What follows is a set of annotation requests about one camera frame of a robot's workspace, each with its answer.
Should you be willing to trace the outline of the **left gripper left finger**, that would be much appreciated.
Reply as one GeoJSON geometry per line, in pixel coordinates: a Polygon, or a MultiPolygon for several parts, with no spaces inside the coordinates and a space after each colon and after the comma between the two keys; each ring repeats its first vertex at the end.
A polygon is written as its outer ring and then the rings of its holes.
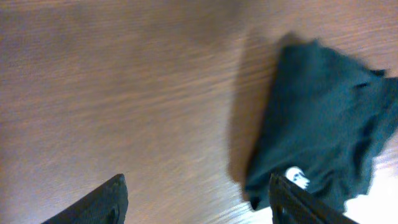
{"type": "Polygon", "coordinates": [[[117,174],[44,224],[124,224],[127,208],[125,176],[117,174]]]}

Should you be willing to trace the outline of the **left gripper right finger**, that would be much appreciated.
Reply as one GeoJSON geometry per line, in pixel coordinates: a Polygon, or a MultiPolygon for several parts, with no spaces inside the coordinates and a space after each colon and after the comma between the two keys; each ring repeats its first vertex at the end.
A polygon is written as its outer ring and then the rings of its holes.
{"type": "Polygon", "coordinates": [[[271,175],[269,202],[273,224],[358,224],[280,175],[271,175]]]}

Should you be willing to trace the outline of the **dark green t-shirt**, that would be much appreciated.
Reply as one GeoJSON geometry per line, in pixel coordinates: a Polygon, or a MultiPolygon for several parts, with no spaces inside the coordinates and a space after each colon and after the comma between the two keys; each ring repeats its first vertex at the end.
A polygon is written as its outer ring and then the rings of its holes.
{"type": "Polygon", "coordinates": [[[396,78],[316,41],[284,47],[246,174],[252,208],[270,205],[279,174],[344,212],[367,194],[373,159],[396,129],[396,78]]]}

